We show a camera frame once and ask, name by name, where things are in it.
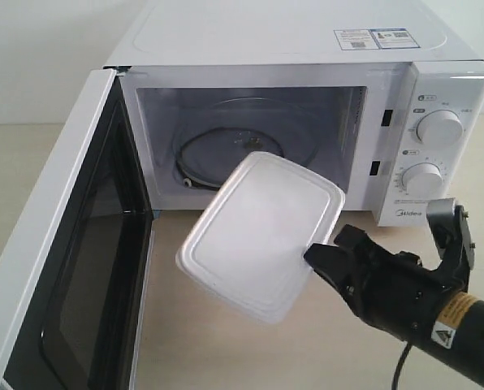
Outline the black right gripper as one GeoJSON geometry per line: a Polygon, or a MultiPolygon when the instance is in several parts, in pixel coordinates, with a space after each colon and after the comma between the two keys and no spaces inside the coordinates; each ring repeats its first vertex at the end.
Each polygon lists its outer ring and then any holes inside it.
{"type": "Polygon", "coordinates": [[[432,339],[444,307],[469,284],[468,255],[461,240],[448,243],[442,262],[429,270],[409,252],[391,253],[358,227],[346,224],[333,245],[312,244],[304,260],[371,327],[419,349],[448,349],[432,339]]]}

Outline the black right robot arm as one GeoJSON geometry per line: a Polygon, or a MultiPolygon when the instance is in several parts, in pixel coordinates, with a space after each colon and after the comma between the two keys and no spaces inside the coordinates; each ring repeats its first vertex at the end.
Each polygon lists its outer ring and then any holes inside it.
{"type": "Polygon", "coordinates": [[[455,326],[441,316],[466,294],[462,282],[440,279],[416,254],[390,253],[352,225],[333,245],[311,245],[304,259],[361,321],[484,387],[484,301],[468,303],[455,326]]]}

